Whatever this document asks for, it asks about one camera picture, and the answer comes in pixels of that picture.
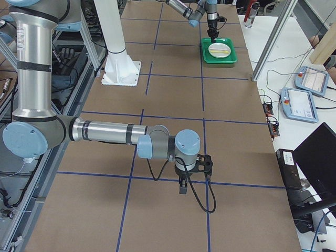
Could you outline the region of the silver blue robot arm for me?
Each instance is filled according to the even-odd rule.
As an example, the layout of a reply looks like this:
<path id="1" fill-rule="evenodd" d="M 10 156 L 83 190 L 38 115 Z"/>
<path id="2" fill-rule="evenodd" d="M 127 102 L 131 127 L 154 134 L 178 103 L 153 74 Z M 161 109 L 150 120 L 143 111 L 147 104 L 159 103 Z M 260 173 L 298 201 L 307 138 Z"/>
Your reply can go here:
<path id="1" fill-rule="evenodd" d="M 196 10 L 192 10 L 179 0 L 167 0 L 165 3 L 186 18 L 192 27 L 196 27 L 200 23 L 203 15 L 206 13 L 208 23 L 207 33 L 211 42 L 215 42 L 215 39 L 219 35 L 217 24 L 221 18 L 217 11 L 217 1 L 198 1 Z"/>
<path id="2" fill-rule="evenodd" d="M 3 131 L 5 146 L 16 156 L 33 158 L 69 141 L 98 141 L 134 145 L 140 158 L 173 162 L 180 193 L 192 186 L 198 171 L 200 138 L 193 130 L 170 135 L 154 127 L 83 120 L 57 115 L 51 108 L 52 34 L 78 31 L 82 25 L 79 1 L 9 1 L 16 23 L 18 107 Z"/>

